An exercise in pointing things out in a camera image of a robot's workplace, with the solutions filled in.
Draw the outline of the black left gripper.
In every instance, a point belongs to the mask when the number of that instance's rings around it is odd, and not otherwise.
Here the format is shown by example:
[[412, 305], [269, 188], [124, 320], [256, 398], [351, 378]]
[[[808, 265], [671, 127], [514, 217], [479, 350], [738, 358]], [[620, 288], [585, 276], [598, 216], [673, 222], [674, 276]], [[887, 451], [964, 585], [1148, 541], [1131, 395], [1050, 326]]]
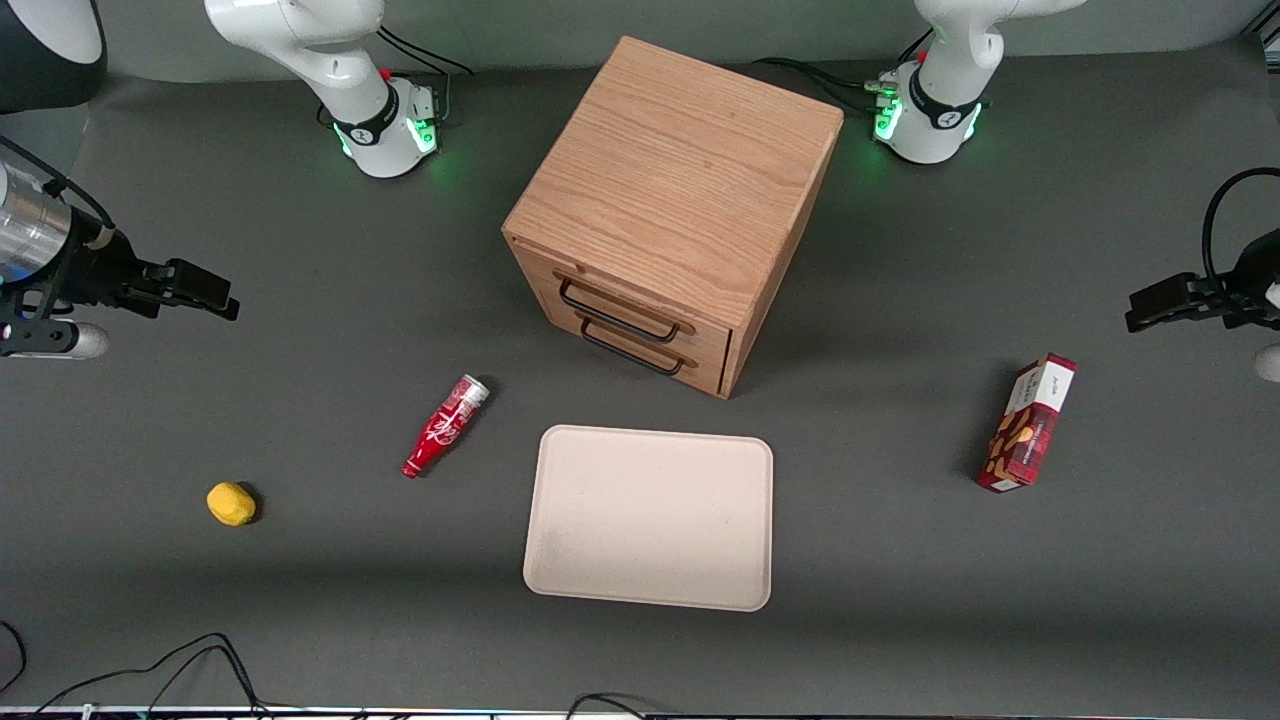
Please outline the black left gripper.
[[[1279, 229], [1251, 241], [1231, 269], [1231, 296], [1244, 315], [1271, 331], [1279, 331]], [[1238, 327], [1236, 315], [1213, 283], [1183, 272], [1170, 275], [1129, 296], [1124, 314], [1129, 333], [1139, 333], [1172, 322], [1221, 319], [1228, 329]]]

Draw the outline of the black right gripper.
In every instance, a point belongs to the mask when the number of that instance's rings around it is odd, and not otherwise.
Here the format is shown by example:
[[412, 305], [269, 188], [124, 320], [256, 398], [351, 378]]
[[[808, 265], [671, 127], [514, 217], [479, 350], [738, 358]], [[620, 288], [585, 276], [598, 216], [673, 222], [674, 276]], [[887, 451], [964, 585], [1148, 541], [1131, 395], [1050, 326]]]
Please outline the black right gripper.
[[228, 322], [241, 310], [225, 278], [179, 258], [163, 265], [145, 261], [120, 231], [96, 249], [87, 243], [74, 249], [63, 265], [58, 302], [123, 309], [148, 319], [163, 306], [191, 307]]

